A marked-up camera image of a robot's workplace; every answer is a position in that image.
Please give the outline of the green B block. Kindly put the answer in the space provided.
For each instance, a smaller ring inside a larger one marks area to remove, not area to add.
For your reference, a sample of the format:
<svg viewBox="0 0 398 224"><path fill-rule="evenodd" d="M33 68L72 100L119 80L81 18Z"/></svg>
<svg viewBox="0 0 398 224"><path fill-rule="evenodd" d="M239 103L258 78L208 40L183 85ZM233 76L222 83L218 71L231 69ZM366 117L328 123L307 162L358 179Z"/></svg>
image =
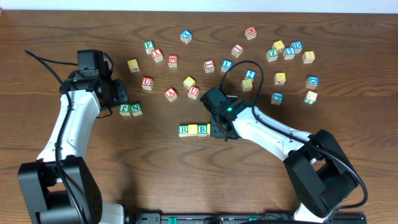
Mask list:
<svg viewBox="0 0 398 224"><path fill-rule="evenodd" d="M199 124L197 128L198 128L197 136L203 137L208 135L208 126L206 124Z"/></svg>

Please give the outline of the green R block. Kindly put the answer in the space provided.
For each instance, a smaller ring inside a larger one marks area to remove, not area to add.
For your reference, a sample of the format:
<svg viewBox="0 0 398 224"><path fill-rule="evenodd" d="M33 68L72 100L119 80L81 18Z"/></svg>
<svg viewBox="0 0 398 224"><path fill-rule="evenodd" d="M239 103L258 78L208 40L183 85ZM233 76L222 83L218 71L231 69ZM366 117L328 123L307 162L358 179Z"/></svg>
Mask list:
<svg viewBox="0 0 398 224"><path fill-rule="evenodd" d="M187 137L187 136L189 136L189 133L188 133L188 126L187 126L187 125L180 125L180 126L178 127L178 135L179 135L180 137Z"/></svg>

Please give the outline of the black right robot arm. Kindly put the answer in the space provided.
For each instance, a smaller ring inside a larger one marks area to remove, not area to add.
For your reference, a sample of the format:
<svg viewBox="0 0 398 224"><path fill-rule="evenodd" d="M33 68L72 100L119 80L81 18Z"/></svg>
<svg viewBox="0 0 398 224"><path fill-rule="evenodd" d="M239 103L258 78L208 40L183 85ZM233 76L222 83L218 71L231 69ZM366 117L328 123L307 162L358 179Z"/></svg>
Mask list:
<svg viewBox="0 0 398 224"><path fill-rule="evenodd" d="M336 139L290 128L251 102L214 87L200 101L211 113L211 136L246 139L279 158L300 200L294 220L324 223L359 185L358 175Z"/></svg>

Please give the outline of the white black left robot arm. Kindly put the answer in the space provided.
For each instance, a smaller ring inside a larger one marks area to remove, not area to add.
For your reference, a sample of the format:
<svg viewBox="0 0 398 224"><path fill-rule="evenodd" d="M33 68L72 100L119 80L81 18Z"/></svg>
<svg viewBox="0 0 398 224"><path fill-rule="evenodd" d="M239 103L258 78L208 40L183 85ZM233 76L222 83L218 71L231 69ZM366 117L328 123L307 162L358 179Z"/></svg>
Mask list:
<svg viewBox="0 0 398 224"><path fill-rule="evenodd" d="M87 164L93 123L118 107L130 114L126 87L113 79L113 61L100 50L79 50L77 69L60 83L60 112L36 161L18 180L32 223L134 223L121 204L105 202Z"/></svg>

